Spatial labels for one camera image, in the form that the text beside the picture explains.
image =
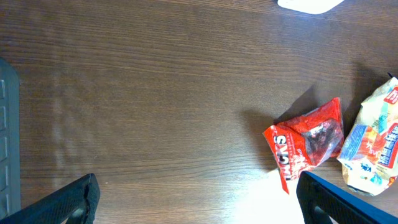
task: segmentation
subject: wooden table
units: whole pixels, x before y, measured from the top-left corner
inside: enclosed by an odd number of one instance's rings
[[[339,96],[347,133],[398,75],[396,0],[320,15],[271,0],[3,0],[0,21],[21,76],[22,205],[93,172],[96,223],[267,223],[263,130]],[[335,159],[316,173],[347,189]],[[397,215],[397,193],[362,198]]]

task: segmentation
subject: white object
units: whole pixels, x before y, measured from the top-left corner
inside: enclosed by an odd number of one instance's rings
[[[333,9],[344,0],[278,0],[278,5],[309,14],[321,14]]]

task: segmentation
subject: wood grain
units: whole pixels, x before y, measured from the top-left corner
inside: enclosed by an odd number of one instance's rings
[[[242,220],[276,168],[261,133],[298,99],[359,104],[398,74],[398,3],[308,15],[271,0],[1,1],[0,56],[21,76],[22,204],[93,172],[96,223]],[[346,189],[331,159],[316,173]],[[398,185],[363,198],[398,214]]]

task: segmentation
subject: snack package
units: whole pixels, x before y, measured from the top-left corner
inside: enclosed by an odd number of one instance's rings
[[[278,163],[282,188],[289,193],[287,181],[297,180],[302,171],[313,170],[340,153],[344,140],[340,99],[272,125],[264,136]]]
[[[391,78],[361,103],[338,160],[348,187],[378,195],[398,176],[398,80]]]

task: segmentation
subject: crumpled red wrapper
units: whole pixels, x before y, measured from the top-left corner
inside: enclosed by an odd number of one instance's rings
[[[278,163],[282,188],[289,193],[287,180],[298,179],[302,171],[340,153],[344,141],[340,99],[272,125],[264,136]]]

